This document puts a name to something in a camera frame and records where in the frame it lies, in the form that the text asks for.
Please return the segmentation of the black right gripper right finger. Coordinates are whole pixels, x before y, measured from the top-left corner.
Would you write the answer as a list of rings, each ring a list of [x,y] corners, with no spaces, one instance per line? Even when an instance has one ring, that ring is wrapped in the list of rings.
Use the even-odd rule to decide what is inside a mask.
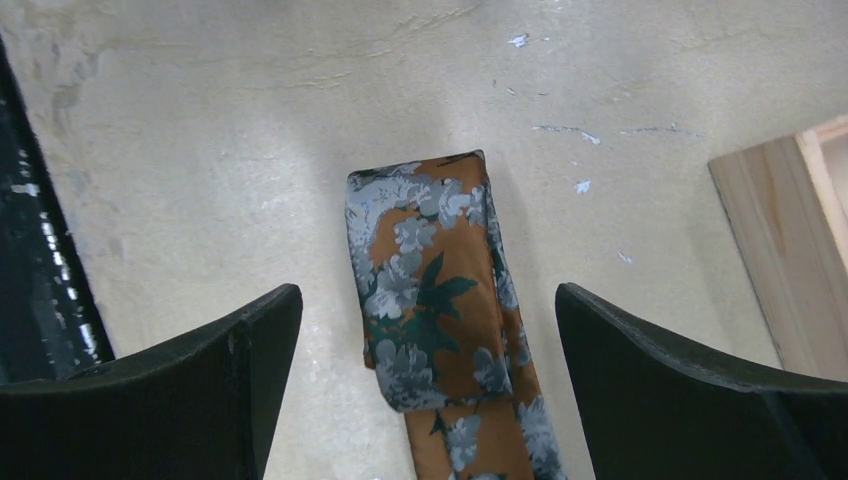
[[[751,362],[574,283],[559,335],[599,479],[843,479],[847,386]]]

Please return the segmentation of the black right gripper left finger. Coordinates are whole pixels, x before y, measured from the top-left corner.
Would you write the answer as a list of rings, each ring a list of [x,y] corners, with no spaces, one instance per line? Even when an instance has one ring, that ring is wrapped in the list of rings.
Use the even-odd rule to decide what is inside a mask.
[[[3,386],[2,477],[262,478],[302,312],[284,284],[68,379]]]

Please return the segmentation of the brown floral tie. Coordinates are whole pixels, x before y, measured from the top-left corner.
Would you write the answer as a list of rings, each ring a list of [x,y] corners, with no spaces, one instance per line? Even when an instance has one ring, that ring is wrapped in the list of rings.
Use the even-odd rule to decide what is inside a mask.
[[[485,156],[359,170],[345,219],[364,362],[420,479],[563,479]]]

